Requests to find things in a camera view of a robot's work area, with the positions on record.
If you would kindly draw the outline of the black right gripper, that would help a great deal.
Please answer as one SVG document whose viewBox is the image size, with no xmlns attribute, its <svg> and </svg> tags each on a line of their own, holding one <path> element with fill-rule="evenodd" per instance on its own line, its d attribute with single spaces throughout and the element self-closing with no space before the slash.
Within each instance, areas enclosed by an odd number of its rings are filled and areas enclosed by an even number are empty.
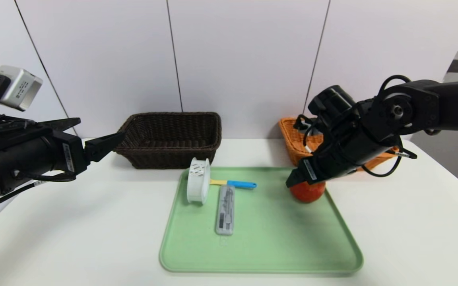
<svg viewBox="0 0 458 286">
<path fill-rule="evenodd" d="M 323 135 L 323 143 L 310 157 L 301 159 L 298 168 L 291 170 L 285 182 L 287 188 L 305 181 L 316 184 L 356 172 L 362 161 L 354 151 L 363 145 L 361 138 L 363 133 L 344 136 L 342 141 Z"/>
</svg>

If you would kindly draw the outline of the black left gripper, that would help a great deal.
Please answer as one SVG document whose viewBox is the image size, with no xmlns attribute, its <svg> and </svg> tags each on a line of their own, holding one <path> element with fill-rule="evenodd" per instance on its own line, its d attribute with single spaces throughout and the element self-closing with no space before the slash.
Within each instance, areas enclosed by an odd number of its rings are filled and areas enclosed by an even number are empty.
<svg viewBox="0 0 458 286">
<path fill-rule="evenodd" d="M 99 162 L 125 139 L 117 132 L 84 143 L 79 137 L 62 133 L 81 123 L 80 118 L 38 122 L 38 130 L 49 135 L 0 150 L 0 193 L 8 193 L 31 181 L 70 182 Z"/>
</svg>

